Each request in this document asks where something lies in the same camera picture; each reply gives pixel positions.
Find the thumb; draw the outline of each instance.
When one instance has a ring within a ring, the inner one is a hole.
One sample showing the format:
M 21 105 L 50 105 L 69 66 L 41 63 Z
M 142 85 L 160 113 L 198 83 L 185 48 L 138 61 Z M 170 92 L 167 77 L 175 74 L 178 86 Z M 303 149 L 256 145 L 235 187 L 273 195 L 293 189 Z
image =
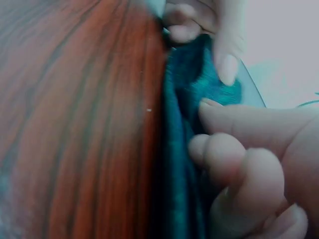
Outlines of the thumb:
M 219 30 L 214 43 L 214 63 L 220 80 L 232 85 L 238 71 L 238 61 L 244 51 L 246 0 L 218 2 Z
M 199 107 L 199 117 L 208 134 L 222 132 L 232 135 L 245 148 L 267 148 L 279 158 L 298 132 L 317 116 L 318 113 L 309 108 L 224 107 L 209 99 L 204 99 Z

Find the wood grain surface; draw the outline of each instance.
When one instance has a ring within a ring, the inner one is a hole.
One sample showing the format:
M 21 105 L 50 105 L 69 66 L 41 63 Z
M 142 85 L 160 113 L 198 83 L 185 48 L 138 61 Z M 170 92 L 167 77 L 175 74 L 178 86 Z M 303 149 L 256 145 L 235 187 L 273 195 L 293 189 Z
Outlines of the wood grain surface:
M 0 1 L 0 239 L 147 237 L 163 68 L 142 0 Z

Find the teal velvet cloth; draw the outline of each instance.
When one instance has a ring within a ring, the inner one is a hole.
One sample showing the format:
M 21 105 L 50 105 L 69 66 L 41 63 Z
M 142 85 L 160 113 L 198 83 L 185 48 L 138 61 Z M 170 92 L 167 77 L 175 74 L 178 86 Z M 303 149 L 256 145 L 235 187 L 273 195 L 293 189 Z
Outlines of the teal velvet cloth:
M 212 198 L 199 183 L 201 171 L 188 156 L 189 140 L 204 133 L 198 118 L 202 98 L 223 105 L 241 101 L 238 81 L 222 84 L 212 62 L 212 40 L 203 34 L 169 56 L 164 79 L 164 230 L 165 239 L 208 238 L 207 215 Z

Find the hand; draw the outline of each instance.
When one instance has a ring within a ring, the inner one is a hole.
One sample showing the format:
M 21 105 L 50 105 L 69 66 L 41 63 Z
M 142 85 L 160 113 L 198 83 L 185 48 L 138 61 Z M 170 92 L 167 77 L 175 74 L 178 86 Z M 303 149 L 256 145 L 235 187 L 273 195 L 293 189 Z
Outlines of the hand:
M 319 232 L 319 112 L 205 99 L 199 115 L 210 135 L 191 141 L 190 156 L 225 187 L 211 207 L 212 238 L 302 239 L 308 223 Z
M 166 0 L 164 24 L 172 41 L 187 43 L 201 33 L 216 35 L 214 64 L 220 80 L 232 85 L 244 51 L 246 0 Z

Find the teal fabric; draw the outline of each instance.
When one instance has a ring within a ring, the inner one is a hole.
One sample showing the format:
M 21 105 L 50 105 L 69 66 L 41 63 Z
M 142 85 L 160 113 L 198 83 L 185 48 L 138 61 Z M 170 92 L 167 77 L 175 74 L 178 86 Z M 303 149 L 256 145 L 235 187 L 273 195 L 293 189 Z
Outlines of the teal fabric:
M 211 198 L 200 187 L 201 172 L 187 153 L 189 140 L 204 133 L 198 119 L 202 98 L 223 105 L 241 101 L 241 85 L 222 84 L 212 63 L 212 40 L 203 34 L 172 51 L 164 79 L 164 231 L 165 239 L 206 239 Z

